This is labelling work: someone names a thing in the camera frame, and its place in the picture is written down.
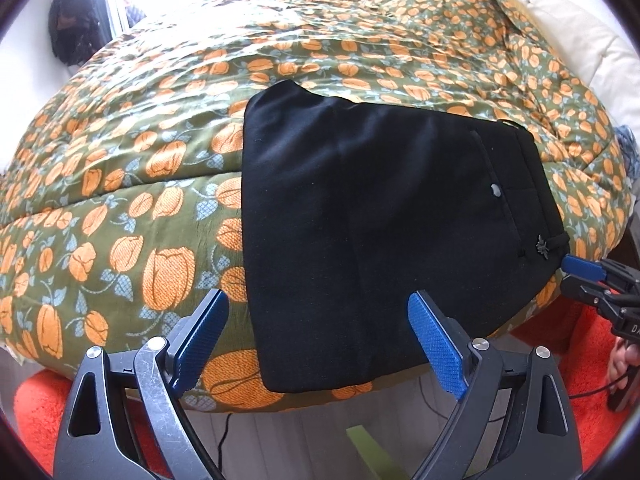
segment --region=black skirt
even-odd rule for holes
[[[249,101],[242,157],[248,306],[275,392],[425,363],[406,312],[416,290],[487,336],[568,252],[536,145],[517,125],[284,81]]]

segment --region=floral bedspread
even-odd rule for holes
[[[89,346],[139,348],[219,287],[230,319],[187,407],[284,410],[417,374],[296,395],[262,384],[242,266],[242,117],[283,78],[523,124],[572,251],[599,258],[622,236],[631,196],[609,117],[510,0],[211,0],[113,41],[34,118],[2,183],[0,340],[72,377]]]

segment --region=blue textured pad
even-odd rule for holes
[[[440,386],[460,400],[468,388],[462,369],[462,356],[422,296],[416,292],[409,296],[407,312],[409,323],[436,373]]]
[[[573,274],[590,282],[603,282],[607,279],[607,271],[599,263],[583,260],[570,254],[562,259],[561,269],[567,274]]]
[[[175,356],[175,378],[171,389],[176,397],[180,398],[198,383],[202,369],[226,325],[228,314],[229,302],[221,291]]]

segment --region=metal screw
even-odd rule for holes
[[[99,346],[92,346],[86,351],[86,356],[89,359],[95,359],[101,353],[102,353],[102,348],[100,348]]]
[[[481,337],[476,337],[471,344],[476,350],[484,351],[489,349],[489,342]]]
[[[164,342],[164,337],[156,336],[147,341],[146,345],[150,350],[160,350],[164,346]]]
[[[551,357],[551,352],[546,346],[537,347],[536,354],[538,355],[538,357],[542,357],[543,359],[549,359]]]

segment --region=wooden floor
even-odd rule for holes
[[[527,351],[512,338],[497,342],[503,349]],[[18,366],[0,350],[0,402],[13,421],[15,389],[39,367]],[[440,388],[432,373],[420,378],[426,400],[449,415],[455,401]],[[502,392],[494,416],[504,413],[508,393]],[[212,458],[225,427],[224,414],[189,412],[189,418]],[[435,443],[445,420],[428,409],[418,379],[380,392],[287,413],[233,415],[223,447],[227,480],[370,480],[372,474],[346,435],[347,428],[363,425],[405,471],[411,475]],[[491,455],[500,423],[491,424],[472,470],[481,470]]]

